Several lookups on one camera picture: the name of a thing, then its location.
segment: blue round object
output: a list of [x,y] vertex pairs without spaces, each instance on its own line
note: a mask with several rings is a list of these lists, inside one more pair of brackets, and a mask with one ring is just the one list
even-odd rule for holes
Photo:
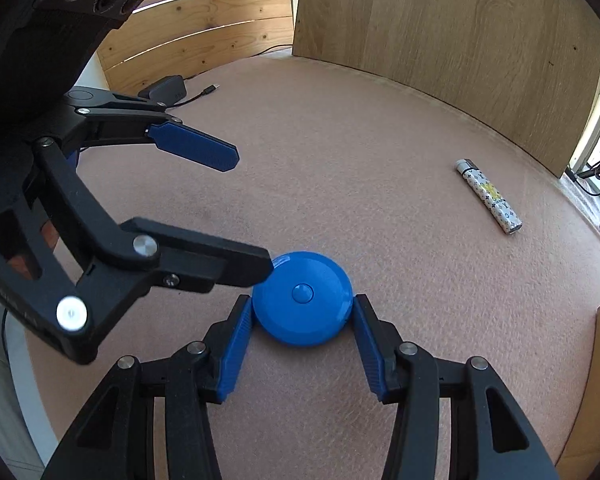
[[317,253],[283,254],[273,272],[253,287],[253,311],[273,337],[314,346],[334,337],[351,314],[353,290],[346,273]]

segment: pink felt surface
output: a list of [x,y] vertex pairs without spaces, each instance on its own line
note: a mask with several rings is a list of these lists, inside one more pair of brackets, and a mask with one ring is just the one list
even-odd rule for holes
[[[211,83],[217,92],[176,115],[236,144],[238,167],[217,173],[151,146],[88,150],[78,172],[113,218],[171,222],[272,256],[330,256],[406,340],[446,359],[486,356],[557,459],[587,379],[600,236],[555,177],[463,113],[376,76],[260,57],[193,79],[189,93]],[[519,232],[505,235],[455,172],[464,157],[509,200]],[[77,276],[66,250],[58,255]],[[56,433],[118,357],[162,358],[202,338],[238,293],[153,290],[88,367],[29,337]],[[227,480],[368,480],[381,476],[394,413],[369,392],[350,330],[315,349],[256,330],[236,391],[210,420]],[[443,478],[447,411],[439,456]]]

